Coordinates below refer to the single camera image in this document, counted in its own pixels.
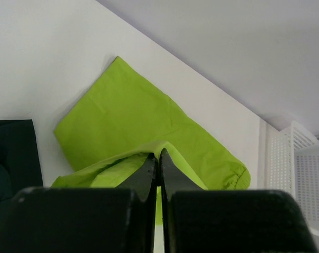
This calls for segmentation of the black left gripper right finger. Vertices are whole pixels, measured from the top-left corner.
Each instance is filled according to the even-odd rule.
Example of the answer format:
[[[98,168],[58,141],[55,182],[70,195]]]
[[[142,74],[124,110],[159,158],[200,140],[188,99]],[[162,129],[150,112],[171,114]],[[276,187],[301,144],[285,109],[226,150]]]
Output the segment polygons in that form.
[[[160,154],[165,252],[317,252],[293,197],[281,190],[204,190]]]

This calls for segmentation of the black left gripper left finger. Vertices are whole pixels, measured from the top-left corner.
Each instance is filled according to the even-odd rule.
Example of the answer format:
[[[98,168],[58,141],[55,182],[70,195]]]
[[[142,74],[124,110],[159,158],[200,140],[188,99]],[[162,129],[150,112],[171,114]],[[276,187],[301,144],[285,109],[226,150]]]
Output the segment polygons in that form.
[[[0,252],[153,252],[157,159],[115,188],[26,188],[0,225]]]

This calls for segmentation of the lime green shorts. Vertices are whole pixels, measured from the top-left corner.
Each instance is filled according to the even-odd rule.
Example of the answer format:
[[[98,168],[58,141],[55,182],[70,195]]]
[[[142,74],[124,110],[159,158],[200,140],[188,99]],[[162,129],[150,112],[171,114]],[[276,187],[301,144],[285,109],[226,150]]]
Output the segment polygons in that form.
[[[117,57],[54,129],[73,169],[54,187],[114,188],[167,150],[204,190],[246,190],[247,167],[169,96]]]

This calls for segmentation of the dark navy shorts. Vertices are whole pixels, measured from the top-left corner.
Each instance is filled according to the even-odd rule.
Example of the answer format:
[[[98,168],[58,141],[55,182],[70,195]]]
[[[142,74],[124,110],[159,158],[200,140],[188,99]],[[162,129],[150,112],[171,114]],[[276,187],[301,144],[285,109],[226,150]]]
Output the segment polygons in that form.
[[[32,120],[0,120],[0,203],[43,185]]]

